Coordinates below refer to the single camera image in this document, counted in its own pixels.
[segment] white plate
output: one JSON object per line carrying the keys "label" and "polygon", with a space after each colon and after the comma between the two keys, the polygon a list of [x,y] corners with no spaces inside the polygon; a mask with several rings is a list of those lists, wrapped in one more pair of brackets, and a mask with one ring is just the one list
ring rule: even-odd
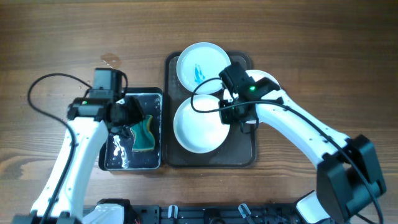
{"label": "white plate", "polygon": [[[225,51],[211,43],[197,43],[187,47],[177,60],[177,76],[181,84],[189,91],[203,81],[219,77],[218,74],[231,65]],[[198,94],[215,93],[222,88],[221,81],[214,80],[204,84]]]}
{"label": "white plate", "polygon": [[[197,110],[219,108],[219,99],[211,95],[196,95],[193,105]],[[186,99],[174,116],[174,135],[186,150],[206,153],[224,142],[229,132],[228,124],[221,124],[219,112],[197,113],[191,107],[191,98]]]}
{"label": "white plate", "polygon": [[[250,76],[253,77],[254,81],[257,82],[258,80],[266,77],[269,78],[271,81],[273,81],[274,83],[278,84],[278,81],[269,73],[261,71],[261,70],[246,70],[246,73]],[[224,100],[232,100],[231,95],[229,94],[229,91],[227,89],[224,90],[224,96],[223,96]],[[247,121],[247,124],[255,124],[256,121]]]}

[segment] wooden surface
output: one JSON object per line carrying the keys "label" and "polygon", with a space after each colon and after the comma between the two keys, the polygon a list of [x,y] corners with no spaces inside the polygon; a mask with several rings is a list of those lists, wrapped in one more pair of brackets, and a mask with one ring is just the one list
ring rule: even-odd
{"label": "wooden surface", "polygon": [[[387,182],[386,223],[398,222],[398,31],[393,1],[131,1],[0,6],[0,222],[27,213],[41,193],[65,128],[30,109],[29,85],[62,72],[92,81],[101,55],[121,59],[129,86],[163,88],[164,59],[195,42],[247,52],[321,121],[376,145]],[[34,102],[65,117],[84,88],[49,78]],[[95,165],[85,204],[293,202],[315,189],[315,169],[262,124],[253,168],[109,173]],[[362,211],[376,220],[372,206]]]}

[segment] teal sponge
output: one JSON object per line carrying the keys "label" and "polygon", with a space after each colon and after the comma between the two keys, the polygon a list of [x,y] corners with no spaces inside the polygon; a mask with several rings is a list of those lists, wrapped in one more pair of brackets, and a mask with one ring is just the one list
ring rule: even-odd
{"label": "teal sponge", "polygon": [[131,127],[134,135],[134,145],[132,150],[134,152],[150,151],[155,149],[155,137],[150,132],[150,122],[152,115],[147,115],[145,120]]}

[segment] black container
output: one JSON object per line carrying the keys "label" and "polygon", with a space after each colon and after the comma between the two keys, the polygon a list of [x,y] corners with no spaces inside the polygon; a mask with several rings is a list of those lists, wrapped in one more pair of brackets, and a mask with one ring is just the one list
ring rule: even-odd
{"label": "black container", "polygon": [[135,96],[145,114],[152,115],[150,131],[155,137],[154,150],[133,152],[134,135],[129,132],[129,138],[109,134],[108,140],[99,152],[98,166],[102,170],[152,170],[158,169],[162,155],[162,116],[164,98],[160,88],[128,88],[125,98]]}
{"label": "black container", "polygon": [[[245,70],[252,69],[251,59],[239,51],[226,52],[231,62],[239,62]],[[165,60],[164,86],[164,138],[163,158],[172,167],[242,168],[251,165],[257,158],[256,134],[242,134],[238,124],[231,125],[225,141],[214,151],[195,154],[184,149],[174,135],[173,120],[181,103],[191,97],[177,78],[177,60],[181,52],[171,53]],[[222,98],[223,90],[212,95]],[[254,129],[247,124],[245,129]]]}

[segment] tabletop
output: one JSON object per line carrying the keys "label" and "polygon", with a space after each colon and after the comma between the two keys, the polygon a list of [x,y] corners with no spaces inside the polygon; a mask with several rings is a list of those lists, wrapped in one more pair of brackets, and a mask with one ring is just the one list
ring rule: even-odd
{"label": "tabletop", "polygon": [[[169,53],[196,42],[241,50],[272,74],[290,97],[351,137],[373,141],[387,184],[379,202],[398,223],[398,4],[394,1],[27,0],[0,5],[0,222],[28,213],[41,193],[65,128],[34,112],[30,84],[48,73],[92,82],[101,56],[116,55],[129,86],[164,85]],[[85,88],[44,80],[33,92],[40,108],[66,119]],[[236,205],[294,202],[316,188],[314,166],[266,124],[249,169],[105,172],[95,164],[86,205],[125,198],[139,205]],[[372,205],[363,215],[377,220]]]}

